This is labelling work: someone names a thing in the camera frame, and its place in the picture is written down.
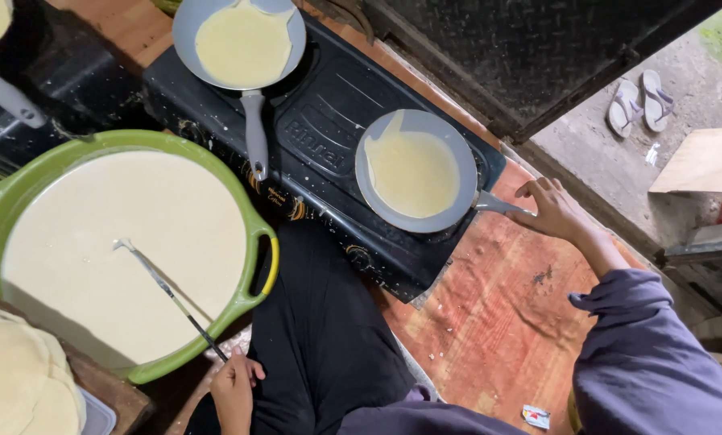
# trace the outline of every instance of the gray pan handle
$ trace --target gray pan handle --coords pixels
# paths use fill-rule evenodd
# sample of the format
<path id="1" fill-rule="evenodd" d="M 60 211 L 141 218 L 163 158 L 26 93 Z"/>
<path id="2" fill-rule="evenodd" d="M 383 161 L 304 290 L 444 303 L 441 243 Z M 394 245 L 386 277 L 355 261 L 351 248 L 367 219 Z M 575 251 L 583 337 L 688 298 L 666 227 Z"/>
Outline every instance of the gray pan handle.
<path id="1" fill-rule="evenodd" d="M 32 128 L 39 128 L 47 118 L 17 87 L 0 76 L 0 106 Z"/>
<path id="2" fill-rule="evenodd" d="M 248 161 L 251 163 L 253 176 L 266 180 L 269 176 L 269 153 L 267 152 L 267 136 L 262 126 L 262 106 L 264 96 L 260 89 L 243 91 L 240 98 L 242 108 L 246 111 L 246 147 Z"/>
<path id="3" fill-rule="evenodd" d="M 474 199 L 474 208 L 477 210 L 495 211 L 497 213 L 505 213 L 507 211 L 520 211 L 522 213 L 527 213 L 530 216 L 536 215 L 529 210 L 525 210 L 524 208 L 520 208 L 516 205 L 511 205 L 510 203 L 499 200 L 498 197 L 486 191 L 479 191 L 477 193 L 477 196 Z"/>

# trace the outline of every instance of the green basin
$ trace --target green basin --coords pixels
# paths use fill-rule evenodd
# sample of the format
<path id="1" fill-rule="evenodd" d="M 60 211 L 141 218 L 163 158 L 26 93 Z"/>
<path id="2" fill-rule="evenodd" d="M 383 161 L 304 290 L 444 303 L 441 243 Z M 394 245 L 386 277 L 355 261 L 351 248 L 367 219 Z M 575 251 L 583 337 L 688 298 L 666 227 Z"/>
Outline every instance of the green basin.
<path id="1" fill-rule="evenodd" d="M 0 181 L 0 297 L 2 297 L 1 259 L 4 256 L 9 234 L 23 210 L 27 208 L 34 198 L 49 184 L 78 165 L 110 153 L 141 150 L 162 151 L 163 153 L 180 155 L 200 164 L 224 183 L 234 196 L 242 213 L 247 233 L 246 260 L 242 277 L 231 301 L 227 303 L 221 314 L 208 327 L 208 334 L 213 338 L 217 338 L 231 322 L 244 312 L 254 308 L 267 297 L 277 277 L 279 259 L 277 238 L 273 229 L 253 209 L 245 189 L 235 174 L 209 151 L 188 140 L 165 133 L 144 130 L 116 130 L 73 140 L 38 156 L 18 170 L 17 173 Z M 249 287 L 256 268 L 259 237 L 262 235 L 267 235 L 270 238 L 273 264 L 263 291 L 258 296 L 251 296 Z M 158 360 L 125 369 L 117 369 L 114 372 L 123 379 L 142 384 L 181 367 L 207 347 L 208 344 L 198 334 L 197 338 L 191 343 Z"/>

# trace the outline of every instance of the sleeve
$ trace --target sleeve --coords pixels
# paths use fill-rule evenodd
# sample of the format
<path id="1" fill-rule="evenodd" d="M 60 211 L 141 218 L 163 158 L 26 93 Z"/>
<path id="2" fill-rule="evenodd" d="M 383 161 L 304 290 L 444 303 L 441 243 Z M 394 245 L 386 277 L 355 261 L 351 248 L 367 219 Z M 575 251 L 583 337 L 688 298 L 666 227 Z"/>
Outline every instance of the sleeve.
<path id="1" fill-rule="evenodd" d="M 722 368 L 678 319 L 656 273 L 614 270 L 568 298 L 598 316 L 573 372 L 587 435 L 722 435 Z"/>

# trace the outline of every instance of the frying pan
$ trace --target frying pan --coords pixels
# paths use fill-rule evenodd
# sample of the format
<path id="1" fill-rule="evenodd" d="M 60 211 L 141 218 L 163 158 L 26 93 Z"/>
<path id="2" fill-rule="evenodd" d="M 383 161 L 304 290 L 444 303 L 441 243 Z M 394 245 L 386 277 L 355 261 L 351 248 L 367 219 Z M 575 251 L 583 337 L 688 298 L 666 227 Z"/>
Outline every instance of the frying pan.
<path id="1" fill-rule="evenodd" d="M 173 44 L 175 51 L 186 67 L 197 77 L 213 86 L 242 91 L 240 102 L 246 112 L 246 147 L 248 148 L 248 160 L 251 163 L 251 171 L 257 180 L 265 180 L 268 176 L 268 152 L 267 137 L 262 126 L 261 110 L 264 104 L 264 96 L 261 88 L 235 87 L 221 83 L 205 71 L 197 50 L 194 47 L 194 39 L 200 26 L 211 15 L 219 10 L 235 4 L 232 0 L 184 0 L 173 21 Z M 291 39 L 291 54 L 288 57 L 283 73 L 276 80 L 264 84 L 278 83 L 297 67 L 304 53 L 304 46 L 307 44 L 307 32 L 304 29 L 304 20 L 296 6 L 290 0 L 252 0 L 251 3 L 259 10 L 269 13 L 286 12 L 293 9 L 294 14 L 288 21 L 288 36 Z M 248 44 L 246 41 L 230 41 L 229 44 Z"/>
<path id="2" fill-rule="evenodd" d="M 463 215 L 471 208 L 496 211 L 498 213 L 515 210 L 533 214 L 516 205 L 511 205 L 510 203 L 499 200 L 492 193 L 478 190 L 478 172 L 474 155 L 471 152 L 471 148 L 465 142 L 465 138 L 458 133 L 452 125 L 429 112 L 413 109 L 401 110 L 404 112 L 401 124 L 402 132 L 430 133 L 442 139 L 444 143 L 447 144 L 457 161 L 460 187 L 457 192 L 457 198 L 455 202 L 452 203 L 452 206 L 430 217 L 406 216 L 388 206 L 374 190 L 374 185 L 369 179 L 368 161 L 364 146 L 367 137 L 379 139 L 379 136 L 385 131 L 385 127 L 387 127 L 393 119 L 395 112 L 383 115 L 369 125 L 364 135 L 361 136 L 361 141 L 358 143 L 358 148 L 356 149 L 356 180 L 358 181 L 358 187 L 361 189 L 361 193 L 368 205 L 382 219 L 408 232 L 431 233 L 451 227 L 459 222 Z"/>
<path id="3" fill-rule="evenodd" d="M 9 13 L 14 10 L 12 0 L 4 0 Z M 35 104 L 28 100 L 25 94 L 0 76 L 0 106 L 15 118 L 32 128 L 39 128 L 47 122 L 47 118 Z"/>

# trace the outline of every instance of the flip-flop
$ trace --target flip-flop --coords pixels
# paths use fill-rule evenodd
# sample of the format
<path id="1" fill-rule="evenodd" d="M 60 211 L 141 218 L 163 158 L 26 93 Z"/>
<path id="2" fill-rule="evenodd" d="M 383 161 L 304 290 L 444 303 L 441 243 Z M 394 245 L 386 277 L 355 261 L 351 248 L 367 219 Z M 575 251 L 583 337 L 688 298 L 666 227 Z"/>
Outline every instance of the flip-flop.
<path id="1" fill-rule="evenodd" d="M 645 123 L 648 128 L 660 133 L 667 126 L 667 115 L 672 113 L 675 100 L 662 91 L 662 79 L 654 70 L 643 71 L 642 85 Z"/>
<path id="2" fill-rule="evenodd" d="M 605 114 L 610 129 L 622 138 L 629 137 L 632 123 L 643 115 L 643 109 L 635 102 L 638 94 L 640 91 L 635 84 L 627 80 L 622 81 Z"/>

